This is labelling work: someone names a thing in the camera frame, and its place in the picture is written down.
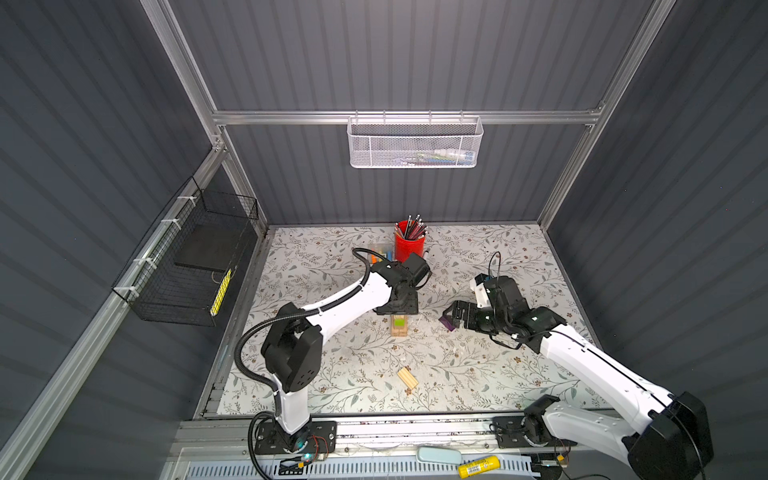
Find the black wire basket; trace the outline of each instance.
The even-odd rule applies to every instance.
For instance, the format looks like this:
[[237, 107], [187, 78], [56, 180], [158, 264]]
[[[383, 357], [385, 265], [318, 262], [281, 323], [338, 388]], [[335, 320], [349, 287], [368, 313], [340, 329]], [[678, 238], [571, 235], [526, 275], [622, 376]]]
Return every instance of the black wire basket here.
[[149, 254], [126, 264], [123, 273], [140, 264], [132, 284], [116, 283], [113, 291], [143, 320], [215, 326], [230, 285], [245, 274], [257, 221], [255, 198], [198, 189], [175, 219], [161, 220], [164, 231]]

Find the yellow label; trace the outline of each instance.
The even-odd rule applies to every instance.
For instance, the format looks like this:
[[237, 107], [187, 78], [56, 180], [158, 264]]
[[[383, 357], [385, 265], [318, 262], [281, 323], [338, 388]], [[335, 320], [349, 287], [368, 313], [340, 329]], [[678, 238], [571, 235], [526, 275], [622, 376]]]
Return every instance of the yellow label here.
[[230, 285], [231, 278], [232, 270], [230, 269], [227, 270], [227, 275], [225, 275], [221, 280], [221, 285], [219, 285], [219, 293], [216, 294], [214, 305], [210, 308], [211, 316], [216, 316], [216, 314], [219, 313], [219, 308], [221, 308], [221, 303], [224, 301], [224, 294], [227, 292], [227, 287]]
[[493, 455], [472, 463], [468, 463], [467, 465], [460, 465], [458, 467], [458, 476], [461, 478], [467, 478], [471, 477], [472, 475], [477, 475], [478, 473], [487, 472], [488, 470], [495, 470], [501, 466], [502, 464], [499, 462], [498, 457]]

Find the yellow battery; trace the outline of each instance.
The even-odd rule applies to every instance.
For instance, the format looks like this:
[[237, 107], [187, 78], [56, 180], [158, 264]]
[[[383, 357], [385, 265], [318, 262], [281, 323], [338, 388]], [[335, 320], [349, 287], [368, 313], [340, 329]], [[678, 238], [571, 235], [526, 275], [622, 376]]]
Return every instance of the yellow battery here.
[[488, 470], [496, 470], [501, 466], [502, 464], [498, 461], [498, 458], [495, 455], [492, 455], [490, 457], [482, 458], [466, 465], [459, 465], [458, 476], [461, 478], [467, 478], [473, 475], [477, 475], [478, 473], [487, 472]]

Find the light blue object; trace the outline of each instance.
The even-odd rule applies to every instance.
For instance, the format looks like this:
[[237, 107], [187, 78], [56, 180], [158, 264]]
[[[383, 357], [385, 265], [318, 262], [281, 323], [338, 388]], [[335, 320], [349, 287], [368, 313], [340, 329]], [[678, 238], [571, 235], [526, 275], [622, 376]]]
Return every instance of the light blue object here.
[[442, 463], [444, 465], [461, 465], [462, 454], [456, 450], [438, 449], [436, 447], [419, 447], [416, 450], [416, 460], [424, 463]]

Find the white mesh basket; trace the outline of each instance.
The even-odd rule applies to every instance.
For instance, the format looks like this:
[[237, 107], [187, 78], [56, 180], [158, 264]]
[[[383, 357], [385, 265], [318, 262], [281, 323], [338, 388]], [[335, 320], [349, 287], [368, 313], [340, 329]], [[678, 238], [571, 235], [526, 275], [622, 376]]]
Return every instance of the white mesh basket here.
[[477, 165], [482, 123], [455, 119], [350, 117], [349, 163], [354, 168], [472, 168]]

